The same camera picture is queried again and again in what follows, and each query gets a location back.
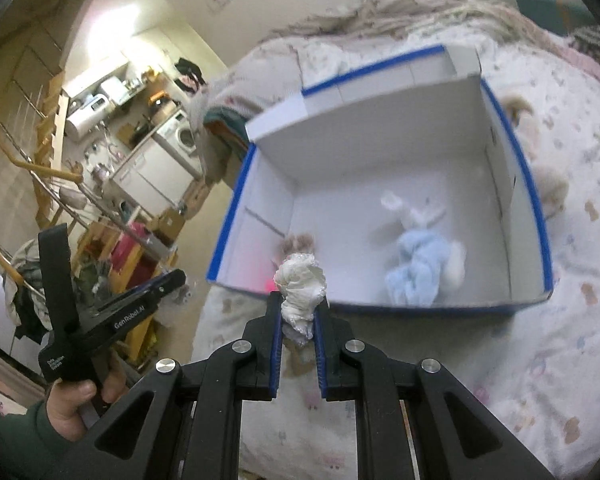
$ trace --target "bed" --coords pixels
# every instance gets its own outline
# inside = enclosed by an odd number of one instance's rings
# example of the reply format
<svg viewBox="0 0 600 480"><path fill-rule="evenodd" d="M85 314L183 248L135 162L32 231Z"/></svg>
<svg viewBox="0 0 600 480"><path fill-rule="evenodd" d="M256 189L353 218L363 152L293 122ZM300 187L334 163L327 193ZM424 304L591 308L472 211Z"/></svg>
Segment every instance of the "bed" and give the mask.
<svg viewBox="0 0 600 480"><path fill-rule="evenodd" d="M551 299L514 317L343 317L389 357L443 362L558 478L586 475L600 456L599 67L517 11L475 0L362 0L274 36L197 96L190 120L200 126L213 106L246 120L303 86L438 43L474 46L494 92L532 104L538 157L560 160L570 183L564 209L547 219ZM264 309L213 286L192 360L239 338ZM285 345L278 398L245 402L242 469L267 480L357 478L353 403L320 398L314 359L311 345Z"/></svg>

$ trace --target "white cardboard box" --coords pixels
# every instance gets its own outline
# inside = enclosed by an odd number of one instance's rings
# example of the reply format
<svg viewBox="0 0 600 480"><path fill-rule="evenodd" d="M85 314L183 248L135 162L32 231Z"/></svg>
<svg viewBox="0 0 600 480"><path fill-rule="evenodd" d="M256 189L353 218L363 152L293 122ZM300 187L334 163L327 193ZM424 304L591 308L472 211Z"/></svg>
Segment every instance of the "white cardboard box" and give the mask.
<svg viewBox="0 0 600 480"><path fill-rule="evenodd" d="M252 141L207 279L265 294L289 232L315 237L341 308L513 312L547 300L552 266L533 179L475 50L434 46L337 76L247 124ZM464 285L432 307L392 307L392 190L446 207L434 229L467 247Z"/></svg>

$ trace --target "bright light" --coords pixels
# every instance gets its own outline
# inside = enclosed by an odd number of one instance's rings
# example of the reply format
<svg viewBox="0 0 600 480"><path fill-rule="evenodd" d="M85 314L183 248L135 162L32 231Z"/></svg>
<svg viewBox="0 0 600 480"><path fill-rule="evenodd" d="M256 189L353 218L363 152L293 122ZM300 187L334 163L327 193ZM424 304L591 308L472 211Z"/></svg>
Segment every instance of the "bright light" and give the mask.
<svg viewBox="0 0 600 480"><path fill-rule="evenodd" d="M91 61L99 61L120 50L134 34L139 13L139 7L131 4L108 10L98 17L91 27L87 43Z"/></svg>

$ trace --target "washing machine door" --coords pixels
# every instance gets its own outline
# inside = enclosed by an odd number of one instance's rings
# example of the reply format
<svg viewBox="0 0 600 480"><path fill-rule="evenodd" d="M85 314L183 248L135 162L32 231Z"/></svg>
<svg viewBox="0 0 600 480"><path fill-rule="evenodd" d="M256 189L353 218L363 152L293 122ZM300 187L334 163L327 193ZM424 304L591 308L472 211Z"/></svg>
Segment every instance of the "washing machine door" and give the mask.
<svg viewBox="0 0 600 480"><path fill-rule="evenodd" d="M177 138L178 145L184 152L189 153L189 155L196 152L196 139L188 125L181 126L178 129Z"/></svg>

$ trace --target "washing machine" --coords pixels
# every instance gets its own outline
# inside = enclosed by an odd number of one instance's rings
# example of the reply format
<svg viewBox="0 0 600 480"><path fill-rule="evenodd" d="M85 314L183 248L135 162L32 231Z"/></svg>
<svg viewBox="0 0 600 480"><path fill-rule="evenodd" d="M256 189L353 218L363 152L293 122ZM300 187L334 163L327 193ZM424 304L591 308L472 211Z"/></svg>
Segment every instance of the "washing machine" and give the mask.
<svg viewBox="0 0 600 480"><path fill-rule="evenodd" d="M167 119L158 128L154 138L193 177L202 178L202 164L196 149L195 134L184 111L178 110Z"/></svg>

